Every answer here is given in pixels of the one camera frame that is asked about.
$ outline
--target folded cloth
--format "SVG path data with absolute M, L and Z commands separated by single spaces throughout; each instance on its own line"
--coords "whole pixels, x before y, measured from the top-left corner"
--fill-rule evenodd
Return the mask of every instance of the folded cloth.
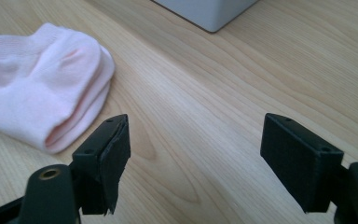
M 115 64 L 94 38 L 42 25 L 0 35 L 0 132 L 57 153 L 97 117 Z

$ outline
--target gray object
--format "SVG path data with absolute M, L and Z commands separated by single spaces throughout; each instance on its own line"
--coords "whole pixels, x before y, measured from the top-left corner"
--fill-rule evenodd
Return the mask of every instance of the gray object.
M 257 0 L 153 0 L 208 32 L 240 15 Z

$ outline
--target wooden table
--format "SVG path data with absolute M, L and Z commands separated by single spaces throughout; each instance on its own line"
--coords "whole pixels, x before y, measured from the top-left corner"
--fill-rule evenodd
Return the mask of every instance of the wooden table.
M 358 161 L 358 1 L 260 0 L 208 34 L 147 0 L 0 0 L 0 35 L 44 22 L 95 37 L 117 71 L 102 113 L 64 152 L 0 133 L 0 205 L 126 113 L 132 156 L 116 212 L 83 223 L 333 223 L 334 205 L 302 213 L 260 140 L 277 113 L 345 151 L 344 166 Z

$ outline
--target folded pink fabric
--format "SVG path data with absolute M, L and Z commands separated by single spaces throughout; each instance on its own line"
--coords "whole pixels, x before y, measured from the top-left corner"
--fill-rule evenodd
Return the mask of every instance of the folded pink fabric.
M 115 64 L 94 38 L 46 23 L 0 35 L 0 132 L 48 153 L 81 135 L 103 107 Z

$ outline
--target pink cloth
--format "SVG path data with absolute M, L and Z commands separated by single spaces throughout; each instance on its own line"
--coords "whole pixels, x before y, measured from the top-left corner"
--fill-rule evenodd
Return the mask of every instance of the pink cloth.
M 94 38 L 46 23 L 0 35 L 0 132 L 48 153 L 81 135 L 103 107 L 115 64 Z

